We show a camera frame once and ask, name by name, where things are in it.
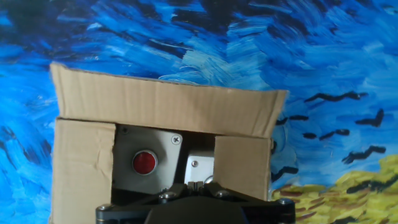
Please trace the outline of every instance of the blue painted wall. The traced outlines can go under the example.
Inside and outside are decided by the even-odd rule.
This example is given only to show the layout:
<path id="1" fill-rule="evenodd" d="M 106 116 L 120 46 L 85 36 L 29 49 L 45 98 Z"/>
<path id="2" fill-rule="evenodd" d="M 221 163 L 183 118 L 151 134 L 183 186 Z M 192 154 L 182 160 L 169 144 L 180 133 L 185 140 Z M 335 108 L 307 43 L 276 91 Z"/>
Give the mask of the blue painted wall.
<path id="1" fill-rule="evenodd" d="M 331 186 L 397 154 L 394 0 L 0 2 L 0 223 L 46 223 L 57 98 L 49 64 L 290 91 L 274 188 Z"/>

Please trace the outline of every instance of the bolt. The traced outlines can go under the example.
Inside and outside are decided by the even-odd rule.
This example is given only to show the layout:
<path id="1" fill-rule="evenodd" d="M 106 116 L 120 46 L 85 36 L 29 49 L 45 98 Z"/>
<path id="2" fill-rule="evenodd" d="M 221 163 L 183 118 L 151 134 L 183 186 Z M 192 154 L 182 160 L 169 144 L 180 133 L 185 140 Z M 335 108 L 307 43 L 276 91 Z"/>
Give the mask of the bolt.
<path id="1" fill-rule="evenodd" d="M 181 144 L 181 137 L 178 136 L 178 135 L 174 135 L 174 136 L 172 137 L 172 143 L 173 143 L 174 145 L 179 145 L 179 144 Z"/>
<path id="2" fill-rule="evenodd" d="M 206 180 L 205 180 L 205 184 L 210 184 L 213 181 L 213 176 L 209 176 Z"/>
<path id="3" fill-rule="evenodd" d="M 199 165 L 199 162 L 198 161 L 192 161 L 192 166 L 193 167 L 197 167 Z"/>
<path id="4" fill-rule="evenodd" d="M 107 203 L 107 204 L 104 204 L 104 205 L 99 206 L 97 209 L 98 209 L 98 210 L 101 210 L 101 211 L 105 211 L 105 210 L 110 209 L 112 206 L 113 206 L 112 204 Z"/>
<path id="5" fill-rule="evenodd" d="M 289 198 L 281 198 L 278 200 L 278 202 L 282 205 L 288 205 L 290 203 L 294 203 L 291 199 Z"/>
<path id="6" fill-rule="evenodd" d="M 129 134 L 129 129 L 126 127 L 123 127 L 121 132 L 122 132 L 122 134 Z"/>
<path id="7" fill-rule="evenodd" d="M 228 195 L 229 195 L 229 192 L 226 191 L 226 190 L 219 190 L 216 193 L 216 197 L 218 197 L 218 198 L 223 198 L 223 197 L 226 197 Z"/>
<path id="8" fill-rule="evenodd" d="M 174 192 L 165 192 L 159 196 L 160 199 L 171 199 L 176 197 L 177 194 Z"/>

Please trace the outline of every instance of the gray metal plate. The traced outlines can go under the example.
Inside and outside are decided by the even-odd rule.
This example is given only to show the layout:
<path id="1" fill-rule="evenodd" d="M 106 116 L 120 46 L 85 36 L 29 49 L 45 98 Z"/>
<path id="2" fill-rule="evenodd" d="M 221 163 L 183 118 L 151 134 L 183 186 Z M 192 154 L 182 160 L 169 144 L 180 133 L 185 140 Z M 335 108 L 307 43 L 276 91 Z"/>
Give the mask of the gray metal plate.
<path id="1" fill-rule="evenodd" d="M 169 131 L 120 125 L 113 149 L 113 187 L 121 190 L 156 194 L 173 184 L 181 135 Z M 139 175 L 132 168 L 132 158 L 142 150 L 153 151 L 158 160 L 155 171 Z"/>

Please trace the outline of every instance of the black robotic gripper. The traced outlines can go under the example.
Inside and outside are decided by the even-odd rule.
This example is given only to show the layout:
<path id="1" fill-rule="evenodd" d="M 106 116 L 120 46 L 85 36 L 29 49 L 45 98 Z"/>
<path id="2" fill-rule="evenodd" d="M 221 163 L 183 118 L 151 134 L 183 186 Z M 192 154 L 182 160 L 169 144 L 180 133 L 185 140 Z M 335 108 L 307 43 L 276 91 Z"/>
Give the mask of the black robotic gripper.
<path id="1" fill-rule="evenodd" d="M 96 209 L 96 224 L 291 224 L 290 199 L 265 202 L 220 184 L 190 182 L 126 206 L 106 204 Z"/>

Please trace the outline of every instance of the cardboard box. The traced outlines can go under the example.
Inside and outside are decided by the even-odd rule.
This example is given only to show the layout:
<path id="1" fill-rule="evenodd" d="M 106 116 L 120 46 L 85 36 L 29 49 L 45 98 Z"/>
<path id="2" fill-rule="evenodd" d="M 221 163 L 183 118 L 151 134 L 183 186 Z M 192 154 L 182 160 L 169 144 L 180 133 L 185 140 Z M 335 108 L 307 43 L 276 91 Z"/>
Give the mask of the cardboard box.
<path id="1" fill-rule="evenodd" d="M 214 180 L 267 199 L 271 134 L 286 91 L 50 68 L 60 109 L 50 223 L 94 223 L 95 208 L 110 203 L 116 124 L 216 134 Z"/>

